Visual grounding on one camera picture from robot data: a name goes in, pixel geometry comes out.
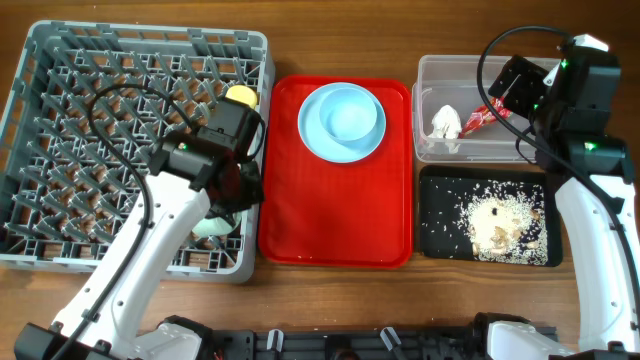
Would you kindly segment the red candy wrapper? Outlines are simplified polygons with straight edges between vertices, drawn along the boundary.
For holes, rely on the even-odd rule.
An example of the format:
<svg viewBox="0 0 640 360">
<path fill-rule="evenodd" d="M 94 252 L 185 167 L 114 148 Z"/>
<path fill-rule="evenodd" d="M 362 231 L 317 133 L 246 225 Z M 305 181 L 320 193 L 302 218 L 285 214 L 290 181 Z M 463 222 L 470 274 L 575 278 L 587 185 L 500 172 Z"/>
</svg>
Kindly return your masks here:
<svg viewBox="0 0 640 360">
<path fill-rule="evenodd" d="M 501 117 L 503 117 L 504 119 L 508 119 L 513 114 L 513 112 L 504 106 L 503 101 L 504 101 L 503 97 L 491 98 L 490 104 L 499 113 Z M 496 122 L 495 115 L 489 110 L 489 108 L 486 105 L 482 105 L 476 108 L 470 114 L 465 125 L 462 127 L 462 130 L 458 137 L 460 139 L 468 137 L 473 132 L 478 131 L 495 122 Z"/>
</svg>

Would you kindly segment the white tissue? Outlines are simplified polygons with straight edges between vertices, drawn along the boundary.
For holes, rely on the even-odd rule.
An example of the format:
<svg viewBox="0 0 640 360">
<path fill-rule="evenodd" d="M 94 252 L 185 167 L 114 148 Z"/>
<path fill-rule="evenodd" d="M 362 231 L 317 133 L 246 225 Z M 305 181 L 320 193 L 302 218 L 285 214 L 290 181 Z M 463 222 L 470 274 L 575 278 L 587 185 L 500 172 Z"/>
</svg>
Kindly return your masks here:
<svg viewBox="0 0 640 360">
<path fill-rule="evenodd" d="M 431 138 L 457 139 L 462 130 L 459 114 L 450 105 L 441 107 L 432 118 L 431 124 Z"/>
</svg>

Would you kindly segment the mint green bowl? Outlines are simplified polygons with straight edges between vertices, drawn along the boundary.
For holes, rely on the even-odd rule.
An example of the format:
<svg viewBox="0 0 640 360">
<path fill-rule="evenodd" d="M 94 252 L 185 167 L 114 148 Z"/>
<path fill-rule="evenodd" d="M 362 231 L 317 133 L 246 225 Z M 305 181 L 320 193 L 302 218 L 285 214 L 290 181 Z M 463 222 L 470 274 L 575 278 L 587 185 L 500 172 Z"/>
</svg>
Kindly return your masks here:
<svg viewBox="0 0 640 360">
<path fill-rule="evenodd" d="M 240 225 L 241 218 L 240 212 L 232 214 L 232 224 L 222 217 L 205 218 L 196 224 L 192 229 L 192 233 L 199 238 L 228 235 Z"/>
</svg>

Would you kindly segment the yellow plastic cup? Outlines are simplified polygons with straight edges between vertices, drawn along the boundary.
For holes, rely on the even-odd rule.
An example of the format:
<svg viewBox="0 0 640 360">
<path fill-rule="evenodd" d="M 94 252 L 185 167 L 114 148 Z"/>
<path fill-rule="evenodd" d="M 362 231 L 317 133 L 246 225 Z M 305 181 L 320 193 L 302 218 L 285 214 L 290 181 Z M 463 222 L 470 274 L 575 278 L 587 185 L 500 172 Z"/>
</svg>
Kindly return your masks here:
<svg viewBox="0 0 640 360">
<path fill-rule="evenodd" d="M 255 109 L 258 104 L 257 93 L 246 85 L 233 85 L 228 88 L 225 98 L 243 103 Z"/>
</svg>

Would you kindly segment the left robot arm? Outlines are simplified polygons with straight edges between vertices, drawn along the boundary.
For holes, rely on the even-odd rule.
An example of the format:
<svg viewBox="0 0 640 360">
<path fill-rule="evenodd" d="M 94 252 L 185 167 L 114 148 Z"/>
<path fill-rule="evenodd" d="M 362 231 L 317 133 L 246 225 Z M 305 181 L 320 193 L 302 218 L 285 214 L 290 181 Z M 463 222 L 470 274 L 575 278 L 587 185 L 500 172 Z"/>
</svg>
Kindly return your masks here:
<svg viewBox="0 0 640 360">
<path fill-rule="evenodd" d="M 43 328 L 25 325 L 18 359 L 215 359 L 212 329 L 179 316 L 138 333 L 174 254 L 207 215 L 231 223 L 264 199 L 252 135 L 174 132 L 154 150 L 135 207 L 83 288 Z"/>
</svg>

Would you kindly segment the light blue plate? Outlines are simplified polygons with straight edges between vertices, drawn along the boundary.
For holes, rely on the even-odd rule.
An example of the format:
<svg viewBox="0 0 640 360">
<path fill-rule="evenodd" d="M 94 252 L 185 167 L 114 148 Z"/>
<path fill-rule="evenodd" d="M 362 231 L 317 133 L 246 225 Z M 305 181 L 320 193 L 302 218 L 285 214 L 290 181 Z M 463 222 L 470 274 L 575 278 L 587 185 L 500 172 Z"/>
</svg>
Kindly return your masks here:
<svg viewBox="0 0 640 360">
<path fill-rule="evenodd" d="M 304 145 L 317 157 L 333 163 L 353 163 L 371 155 L 381 144 L 386 132 L 386 115 L 381 102 L 373 95 L 378 117 L 372 132 L 364 139 L 351 143 L 338 143 L 323 130 L 319 119 L 321 100 L 335 82 L 314 90 L 304 101 L 298 113 L 298 132 Z"/>
</svg>

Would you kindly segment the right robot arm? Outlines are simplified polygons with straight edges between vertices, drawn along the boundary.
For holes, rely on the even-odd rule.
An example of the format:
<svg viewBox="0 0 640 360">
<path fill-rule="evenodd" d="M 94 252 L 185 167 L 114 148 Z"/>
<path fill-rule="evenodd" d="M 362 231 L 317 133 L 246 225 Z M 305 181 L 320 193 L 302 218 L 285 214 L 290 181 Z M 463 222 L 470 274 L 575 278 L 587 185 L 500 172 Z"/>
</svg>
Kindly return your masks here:
<svg viewBox="0 0 640 360">
<path fill-rule="evenodd" d="M 484 85 L 489 53 L 512 35 L 507 30 L 481 53 L 476 86 L 484 104 L 503 98 L 529 122 L 521 131 L 497 121 L 535 149 L 536 164 L 561 177 L 554 192 L 567 230 L 580 306 L 579 350 L 540 334 L 533 326 L 490 315 L 483 344 L 491 359 L 636 359 L 639 356 L 639 239 L 635 170 L 626 143 L 606 134 L 621 77 L 618 58 L 587 35 L 562 37 L 562 57 L 551 70 L 513 56 L 490 87 Z"/>
</svg>

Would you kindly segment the light blue bowl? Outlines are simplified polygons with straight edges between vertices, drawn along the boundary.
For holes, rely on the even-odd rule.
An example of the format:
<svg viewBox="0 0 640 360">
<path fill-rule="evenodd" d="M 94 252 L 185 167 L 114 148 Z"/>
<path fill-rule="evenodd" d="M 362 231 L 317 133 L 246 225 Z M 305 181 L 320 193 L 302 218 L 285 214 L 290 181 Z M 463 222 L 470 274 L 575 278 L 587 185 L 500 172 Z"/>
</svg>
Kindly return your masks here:
<svg viewBox="0 0 640 360">
<path fill-rule="evenodd" d="M 377 117 L 373 95 L 354 84 L 337 83 L 320 102 L 320 124 L 338 143 L 364 139 L 372 132 Z"/>
</svg>

